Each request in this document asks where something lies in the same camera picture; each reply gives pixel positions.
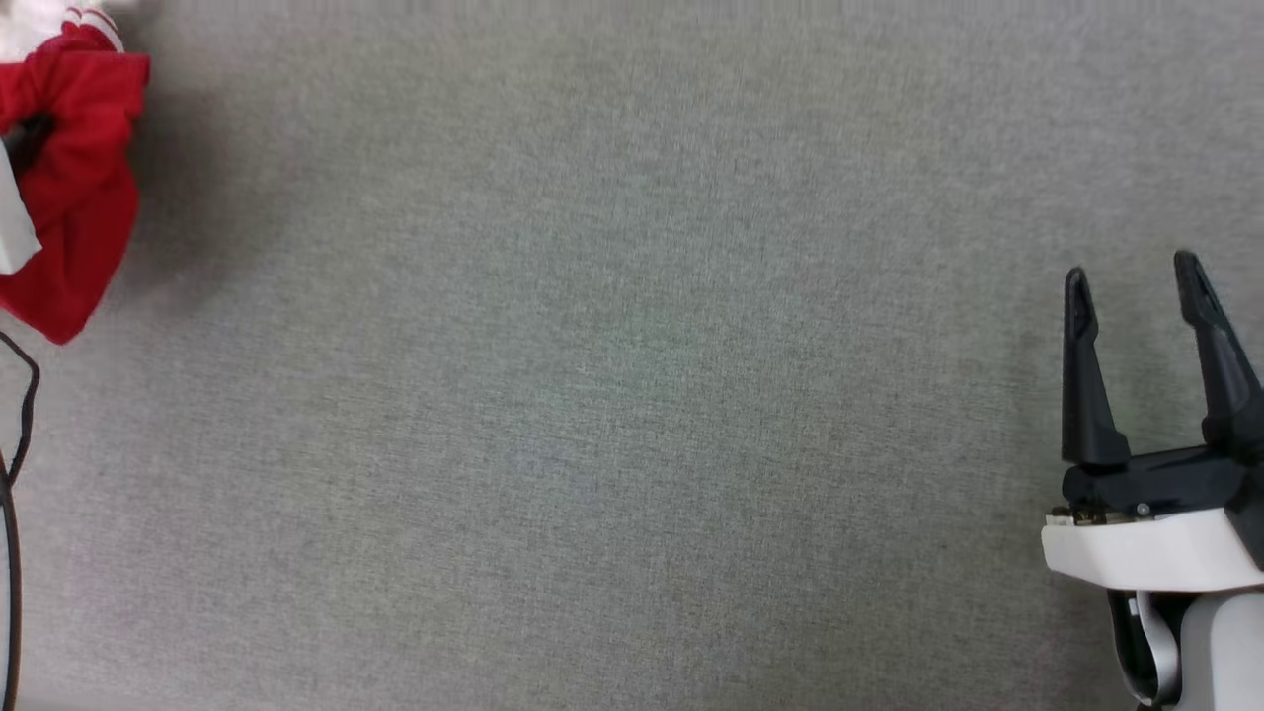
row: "red fabric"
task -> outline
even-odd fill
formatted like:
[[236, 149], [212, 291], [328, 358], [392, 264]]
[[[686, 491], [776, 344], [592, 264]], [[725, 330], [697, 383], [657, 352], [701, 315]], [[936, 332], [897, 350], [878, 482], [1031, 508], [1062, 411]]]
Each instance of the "red fabric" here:
[[61, 345], [105, 295], [137, 219], [125, 151], [144, 108], [149, 57], [115, 52], [97, 29], [67, 23], [20, 65], [0, 65], [0, 133], [37, 114], [53, 130], [18, 180], [42, 245], [0, 305]]

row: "white fabric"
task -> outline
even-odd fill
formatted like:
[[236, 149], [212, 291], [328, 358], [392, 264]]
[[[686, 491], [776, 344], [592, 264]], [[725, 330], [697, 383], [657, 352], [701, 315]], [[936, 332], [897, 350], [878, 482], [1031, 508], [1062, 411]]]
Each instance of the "white fabric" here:
[[9, 156], [0, 151], [0, 275], [16, 273], [37, 252], [35, 226], [18, 194]]
[[54, 37], [64, 13], [62, 0], [9, 0], [8, 10], [0, 13], [0, 62], [20, 62]]

